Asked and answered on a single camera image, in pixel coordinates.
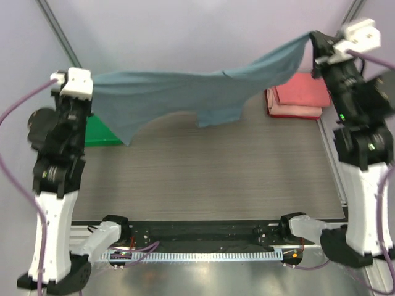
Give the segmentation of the blue grey t shirt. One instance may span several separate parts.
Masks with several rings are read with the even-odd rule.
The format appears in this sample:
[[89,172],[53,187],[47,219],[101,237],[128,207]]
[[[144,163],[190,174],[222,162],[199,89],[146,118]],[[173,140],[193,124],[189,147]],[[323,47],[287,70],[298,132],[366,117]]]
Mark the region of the blue grey t shirt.
[[304,34],[247,66],[210,73],[123,71],[93,78],[93,112],[125,145],[149,122],[192,112],[199,127],[241,118],[245,103],[298,71],[309,42]]

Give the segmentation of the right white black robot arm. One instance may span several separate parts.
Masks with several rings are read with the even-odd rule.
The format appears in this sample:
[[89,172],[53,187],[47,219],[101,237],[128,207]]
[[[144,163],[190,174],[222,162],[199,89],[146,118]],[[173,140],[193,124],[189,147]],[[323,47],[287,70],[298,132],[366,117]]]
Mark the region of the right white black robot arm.
[[394,171],[394,138],[386,119],[394,115],[394,67],[365,80],[355,60],[380,45],[374,28],[355,37],[310,34],[314,78],[323,78],[338,114],[333,131],[338,160],[351,183],[346,188],[348,222],[335,226],[304,213],[284,215],[278,236],[285,244],[307,240],[321,246],[326,257],[353,268],[375,259],[393,261],[394,242],[388,228],[388,179]]

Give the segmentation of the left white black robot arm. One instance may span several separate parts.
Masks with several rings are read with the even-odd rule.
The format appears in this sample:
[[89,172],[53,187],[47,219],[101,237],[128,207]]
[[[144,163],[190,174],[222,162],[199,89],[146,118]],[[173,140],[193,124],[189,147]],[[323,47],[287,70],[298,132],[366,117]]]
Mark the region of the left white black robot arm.
[[28,141],[36,151],[34,202],[39,208],[35,251],[17,287],[48,295],[70,295],[88,283],[92,266],[111,246],[131,239],[128,218],[107,215],[82,243],[70,248],[72,214],[85,167],[85,136],[91,101],[52,91],[55,108],[41,108],[28,120]]

